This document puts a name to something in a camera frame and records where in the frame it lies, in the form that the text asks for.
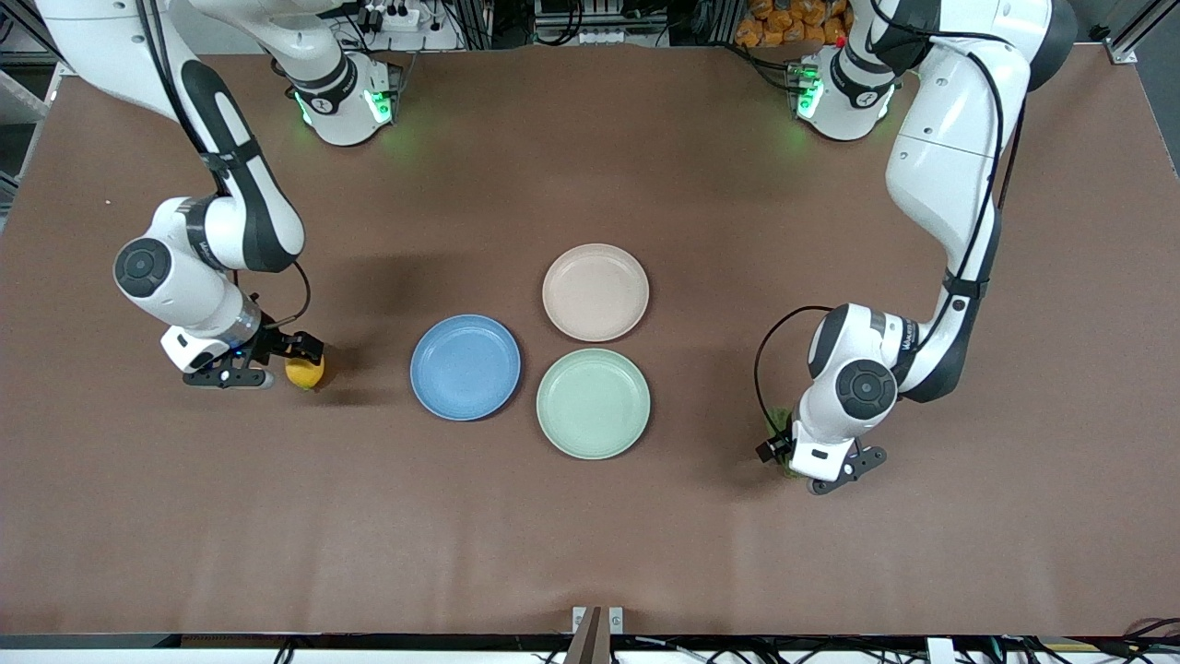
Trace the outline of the brown table cover mat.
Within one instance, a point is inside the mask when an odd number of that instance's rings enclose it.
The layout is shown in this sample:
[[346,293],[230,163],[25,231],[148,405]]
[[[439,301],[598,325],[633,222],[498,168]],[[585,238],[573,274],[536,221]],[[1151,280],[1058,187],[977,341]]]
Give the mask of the brown table cover mat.
[[[1081,45],[1028,101],[961,383],[865,438],[827,497],[763,466],[756,346],[798,305],[926,318],[940,245],[867,139],[825,140],[736,55],[421,55],[395,127],[329,147],[263,55],[215,55],[307,228],[315,394],[183,384],[119,248],[209,192],[172,121],[68,78],[0,235],[0,632],[1121,635],[1180,614],[1180,180],[1138,71]],[[645,269],[627,336],[570,338],[570,248]],[[438,321],[518,341],[513,397],[409,388]],[[570,351],[631,359],[631,449],[568,456],[536,413]]]

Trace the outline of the aluminium frame profile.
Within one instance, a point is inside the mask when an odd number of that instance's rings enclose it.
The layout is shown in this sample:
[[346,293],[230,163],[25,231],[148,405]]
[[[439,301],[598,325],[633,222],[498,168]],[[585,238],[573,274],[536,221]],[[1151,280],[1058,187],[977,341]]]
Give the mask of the aluminium frame profile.
[[1112,65],[1138,63],[1139,42],[1162,25],[1163,19],[1180,8],[1180,0],[1116,0],[1104,19],[1104,54]]

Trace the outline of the bag of orange fruits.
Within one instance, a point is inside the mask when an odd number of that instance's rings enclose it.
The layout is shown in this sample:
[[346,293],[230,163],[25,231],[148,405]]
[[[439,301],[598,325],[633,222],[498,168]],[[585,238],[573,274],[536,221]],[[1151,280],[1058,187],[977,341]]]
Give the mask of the bag of orange fruits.
[[853,25],[850,0],[745,0],[733,42],[743,50],[785,42],[843,46]]

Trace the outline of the white power strip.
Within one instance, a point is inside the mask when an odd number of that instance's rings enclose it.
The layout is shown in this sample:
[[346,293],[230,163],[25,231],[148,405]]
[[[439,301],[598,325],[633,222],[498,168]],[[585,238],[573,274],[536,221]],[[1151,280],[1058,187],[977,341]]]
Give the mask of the white power strip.
[[433,0],[355,0],[353,21],[365,34],[442,29],[442,12]]

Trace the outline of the beige pink plate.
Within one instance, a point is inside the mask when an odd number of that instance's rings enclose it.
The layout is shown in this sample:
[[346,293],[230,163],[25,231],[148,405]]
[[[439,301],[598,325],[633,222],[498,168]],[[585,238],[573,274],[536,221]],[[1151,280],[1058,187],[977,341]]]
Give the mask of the beige pink plate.
[[645,269],[632,254],[607,243],[570,248],[549,265],[542,303],[570,338],[607,343],[641,323],[650,302]]

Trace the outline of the silver table edge bracket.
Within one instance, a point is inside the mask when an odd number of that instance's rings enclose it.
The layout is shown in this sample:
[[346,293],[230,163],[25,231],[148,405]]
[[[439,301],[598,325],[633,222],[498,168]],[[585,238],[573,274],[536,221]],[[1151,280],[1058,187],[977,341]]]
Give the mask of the silver table edge bracket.
[[578,606],[572,610],[572,638],[560,664],[617,664],[615,640],[623,636],[623,609]]

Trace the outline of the blue plate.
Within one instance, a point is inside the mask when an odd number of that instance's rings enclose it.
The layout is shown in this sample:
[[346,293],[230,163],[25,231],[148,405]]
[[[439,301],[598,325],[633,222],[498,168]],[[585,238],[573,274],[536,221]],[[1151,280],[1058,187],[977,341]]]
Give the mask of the blue plate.
[[513,331],[481,314],[438,321],[409,357],[418,403],[448,421],[479,421],[513,397],[523,359]]

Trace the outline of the green lettuce leaf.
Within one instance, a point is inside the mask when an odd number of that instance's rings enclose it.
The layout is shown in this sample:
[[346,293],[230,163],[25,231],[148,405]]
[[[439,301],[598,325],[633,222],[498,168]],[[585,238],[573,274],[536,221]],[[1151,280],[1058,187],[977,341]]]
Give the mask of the green lettuce leaf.
[[776,456],[776,464],[781,474],[784,474],[784,478],[791,480],[802,479],[799,472],[791,469],[791,454],[784,449],[784,436],[791,433],[792,409],[788,407],[769,407],[767,412],[771,415],[771,421],[767,425],[768,432],[771,432],[771,438],[775,438],[774,446],[776,451],[781,451],[781,455]]

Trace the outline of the grey equipment box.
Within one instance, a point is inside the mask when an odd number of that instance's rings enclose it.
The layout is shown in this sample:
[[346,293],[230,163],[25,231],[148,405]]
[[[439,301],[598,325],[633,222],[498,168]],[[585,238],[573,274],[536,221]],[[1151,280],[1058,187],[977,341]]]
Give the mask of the grey equipment box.
[[655,47],[667,42],[670,0],[532,0],[535,42]]

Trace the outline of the light green plate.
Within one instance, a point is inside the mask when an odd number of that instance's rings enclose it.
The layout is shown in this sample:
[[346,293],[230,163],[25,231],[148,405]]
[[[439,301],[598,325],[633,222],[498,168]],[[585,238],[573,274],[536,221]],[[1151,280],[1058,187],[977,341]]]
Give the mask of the light green plate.
[[544,436],[568,456],[609,459],[636,445],[653,416],[653,392],[631,359],[570,351],[549,366],[536,396]]

